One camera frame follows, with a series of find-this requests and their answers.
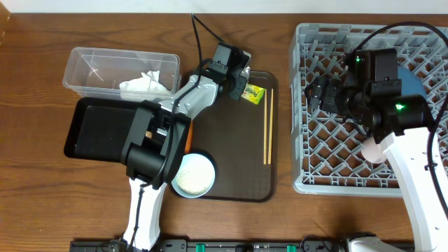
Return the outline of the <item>light blue rice bowl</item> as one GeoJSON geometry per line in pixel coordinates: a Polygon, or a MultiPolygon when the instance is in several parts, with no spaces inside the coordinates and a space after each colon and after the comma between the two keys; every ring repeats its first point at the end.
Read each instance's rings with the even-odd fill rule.
{"type": "Polygon", "coordinates": [[[182,197],[198,198],[211,189],[215,177],[214,164],[207,156],[190,153],[183,156],[171,186],[182,197]]]}

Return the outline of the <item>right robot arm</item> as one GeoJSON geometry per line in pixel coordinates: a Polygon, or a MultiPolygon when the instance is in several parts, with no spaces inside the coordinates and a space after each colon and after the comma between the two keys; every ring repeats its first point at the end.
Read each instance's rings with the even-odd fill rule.
{"type": "Polygon", "coordinates": [[[391,165],[412,225],[416,251],[447,250],[447,175],[426,98],[404,94],[396,49],[346,56],[345,80],[315,78],[308,106],[369,129],[391,165]]]}

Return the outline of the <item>clear plastic bin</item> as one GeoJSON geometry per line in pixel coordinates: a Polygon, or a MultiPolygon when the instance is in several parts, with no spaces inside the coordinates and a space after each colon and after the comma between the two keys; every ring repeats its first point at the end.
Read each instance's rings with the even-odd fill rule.
{"type": "Polygon", "coordinates": [[[82,97],[131,102],[161,101],[174,95],[181,82],[180,58],[162,52],[77,47],[71,51],[62,84],[82,97]],[[168,93],[122,91],[119,84],[160,71],[159,82],[168,93]]]}

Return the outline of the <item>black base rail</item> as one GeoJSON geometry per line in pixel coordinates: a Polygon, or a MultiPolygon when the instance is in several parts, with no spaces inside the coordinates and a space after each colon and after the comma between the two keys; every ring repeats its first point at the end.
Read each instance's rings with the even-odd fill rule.
{"type": "MultiPolygon", "coordinates": [[[[317,236],[305,237],[302,241],[190,241],[188,239],[158,239],[151,249],[154,252],[320,252],[347,251],[348,239],[331,241],[317,236]]],[[[119,252],[126,251],[119,239],[110,241],[72,241],[70,252],[119,252]]]]}

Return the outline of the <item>yellow green snack wrapper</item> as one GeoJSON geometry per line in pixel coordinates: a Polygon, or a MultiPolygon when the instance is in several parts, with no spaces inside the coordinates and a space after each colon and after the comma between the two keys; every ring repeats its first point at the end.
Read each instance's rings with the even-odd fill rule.
{"type": "Polygon", "coordinates": [[[252,84],[246,84],[246,87],[241,95],[242,98],[248,100],[249,102],[258,105],[263,98],[265,93],[265,88],[258,87],[252,84]]]}

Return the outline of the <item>aluminium foil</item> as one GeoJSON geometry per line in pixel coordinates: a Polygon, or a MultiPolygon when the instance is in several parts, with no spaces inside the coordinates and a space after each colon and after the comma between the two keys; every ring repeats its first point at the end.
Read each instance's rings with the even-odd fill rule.
{"type": "Polygon", "coordinates": [[[247,66],[245,69],[244,69],[244,72],[243,72],[243,76],[248,80],[249,79],[249,77],[250,77],[250,67],[249,66],[247,66]]]}

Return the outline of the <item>grey dishwasher rack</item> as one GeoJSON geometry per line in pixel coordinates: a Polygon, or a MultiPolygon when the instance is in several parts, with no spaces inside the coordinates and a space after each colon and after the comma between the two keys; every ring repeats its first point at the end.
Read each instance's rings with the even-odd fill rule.
{"type": "Polygon", "coordinates": [[[367,50],[395,48],[398,64],[422,82],[436,116],[447,94],[447,46],[425,27],[379,29],[368,24],[302,23],[289,48],[292,100],[292,186],[301,194],[400,197],[389,163],[372,164],[361,154],[365,137],[348,120],[308,107],[304,90],[315,78],[342,80],[344,54],[359,43],[367,50]]]}

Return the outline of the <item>pink cup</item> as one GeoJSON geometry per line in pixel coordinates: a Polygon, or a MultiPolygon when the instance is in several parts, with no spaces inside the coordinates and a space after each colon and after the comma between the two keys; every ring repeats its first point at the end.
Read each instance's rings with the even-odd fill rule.
{"type": "Polygon", "coordinates": [[[381,145],[377,144],[373,137],[364,140],[361,154],[368,162],[371,162],[372,164],[381,164],[387,160],[382,151],[381,145]]]}

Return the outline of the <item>white tissue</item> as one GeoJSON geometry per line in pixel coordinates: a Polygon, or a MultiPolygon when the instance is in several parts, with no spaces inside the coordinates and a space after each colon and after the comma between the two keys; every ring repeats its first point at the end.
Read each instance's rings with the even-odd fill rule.
{"type": "Polygon", "coordinates": [[[168,93],[169,90],[159,82],[160,71],[141,72],[140,78],[126,80],[119,84],[122,91],[168,93]]]}

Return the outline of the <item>dark brown serving tray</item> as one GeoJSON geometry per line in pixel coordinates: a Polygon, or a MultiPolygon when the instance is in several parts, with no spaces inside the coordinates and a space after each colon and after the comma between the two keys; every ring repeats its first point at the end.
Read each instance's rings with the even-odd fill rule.
{"type": "Polygon", "coordinates": [[[193,120],[191,153],[211,158],[216,177],[208,200],[266,202],[276,190],[278,81],[269,72],[252,71],[250,84],[267,91],[267,156],[270,92],[274,89],[272,163],[263,164],[264,97],[258,105],[227,95],[193,120]]]}

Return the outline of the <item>orange carrot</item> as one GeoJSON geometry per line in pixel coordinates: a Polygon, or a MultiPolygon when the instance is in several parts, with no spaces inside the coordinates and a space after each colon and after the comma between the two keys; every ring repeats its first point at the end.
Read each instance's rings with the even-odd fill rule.
{"type": "Polygon", "coordinates": [[[189,154],[189,152],[191,150],[191,146],[192,146],[192,141],[193,141],[193,122],[190,123],[189,131],[188,131],[187,141],[185,144],[185,154],[189,154]]]}

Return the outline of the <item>black tray bin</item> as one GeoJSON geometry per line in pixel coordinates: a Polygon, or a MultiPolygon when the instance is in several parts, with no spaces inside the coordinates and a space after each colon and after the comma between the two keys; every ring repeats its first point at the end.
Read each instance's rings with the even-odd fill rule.
{"type": "Polygon", "coordinates": [[[128,163],[133,149],[165,159],[166,146],[145,139],[162,117],[161,105],[84,97],[78,100],[64,145],[68,158],[128,163]]]}

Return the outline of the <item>blue plate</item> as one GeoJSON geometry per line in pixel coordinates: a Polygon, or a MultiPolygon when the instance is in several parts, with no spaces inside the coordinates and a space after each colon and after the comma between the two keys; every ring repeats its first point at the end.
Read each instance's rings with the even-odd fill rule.
{"type": "Polygon", "coordinates": [[[409,69],[399,66],[398,77],[402,81],[401,95],[421,95],[426,98],[424,85],[409,69]]]}

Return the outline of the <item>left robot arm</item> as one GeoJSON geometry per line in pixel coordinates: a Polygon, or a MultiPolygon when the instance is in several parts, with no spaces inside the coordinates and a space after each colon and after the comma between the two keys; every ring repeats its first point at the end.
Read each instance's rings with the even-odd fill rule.
{"type": "Polygon", "coordinates": [[[120,251],[150,251],[160,236],[165,189],[177,174],[192,120],[217,96],[238,100],[250,76],[251,54],[220,42],[211,59],[201,59],[188,82],[171,98],[142,101],[120,157],[131,188],[129,222],[120,251]]]}

